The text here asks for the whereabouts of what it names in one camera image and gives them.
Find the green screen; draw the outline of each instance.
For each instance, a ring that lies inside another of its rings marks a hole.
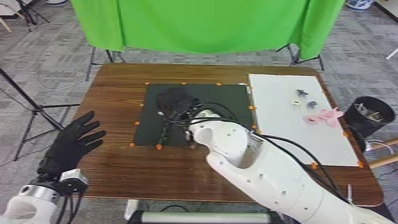
[[[94,47],[232,53],[295,43],[318,56],[343,0],[73,0]]]

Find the white board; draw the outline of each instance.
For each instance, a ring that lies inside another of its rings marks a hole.
[[[307,148],[323,165],[359,166],[341,125],[332,128],[323,121],[311,124],[304,119],[305,116],[318,114],[321,109],[332,109],[316,77],[250,74],[248,80],[257,128],[263,134],[293,140]],[[296,89],[309,93],[305,98],[296,96]],[[296,99],[302,102],[300,106],[291,103]],[[318,106],[309,109],[305,104],[312,100]],[[311,164],[312,159],[300,149],[280,141],[277,143],[296,155],[300,161]]]

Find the black mat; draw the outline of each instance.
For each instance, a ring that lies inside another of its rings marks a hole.
[[[156,109],[156,94],[179,84],[151,84],[145,89],[144,108],[140,112],[140,124],[133,136],[137,146],[154,146],[161,135],[163,120]],[[186,93],[199,98],[200,102],[220,103],[232,111],[240,123],[252,126],[252,112],[248,110],[248,94],[243,85],[209,85],[192,84],[183,86]],[[163,145],[186,145],[184,132],[181,128],[174,128],[167,134]]]

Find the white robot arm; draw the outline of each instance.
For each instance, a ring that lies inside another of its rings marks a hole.
[[[218,115],[204,110],[197,117]],[[188,130],[208,146],[211,168],[266,208],[305,224],[392,224],[330,194],[293,158],[236,123],[206,121]]]

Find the floor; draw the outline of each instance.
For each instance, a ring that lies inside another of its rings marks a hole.
[[[41,22],[42,25],[28,33],[23,20],[7,20],[14,33],[9,34],[0,27],[0,67],[41,104],[80,103],[99,66],[94,66],[92,78],[85,82],[90,47],[85,42],[73,7],[69,4],[62,7],[49,7],[39,2],[35,9],[51,23]],[[398,110],[398,55],[391,60],[385,60],[396,47],[396,22],[376,8],[366,12],[353,12],[344,9],[321,52],[327,69],[321,76],[341,110],[348,108],[355,97],[364,95],[378,97]],[[277,66],[288,65],[289,62],[288,52],[275,53],[272,50],[224,55],[184,55],[129,48],[122,56],[128,63]],[[101,51],[96,54],[96,62],[108,62]],[[302,66],[318,69],[316,62],[309,62]],[[0,87],[10,96],[21,100],[3,81]],[[51,110],[49,114],[58,117],[60,110]],[[30,112],[0,93],[0,212],[5,209],[9,198],[33,177],[42,149],[46,149],[55,137],[55,135],[48,135],[28,143],[23,148],[23,158],[17,162],[9,162],[28,116]],[[33,127],[35,132],[49,128],[41,119],[37,119]],[[396,137],[398,121],[387,125],[371,138],[387,140]],[[366,158],[373,160],[387,154],[389,150],[382,149],[366,152]],[[378,177],[396,168],[396,163],[376,168],[373,170],[375,176]],[[385,175],[378,179],[378,183],[383,189],[385,204],[398,220],[398,172]],[[158,204],[158,202],[149,201],[151,211],[158,211],[170,203],[176,202]],[[126,201],[117,199],[87,199],[76,223],[124,223],[124,204]],[[245,204],[215,205],[179,202],[177,204],[183,204],[192,211],[264,211],[259,206]]]

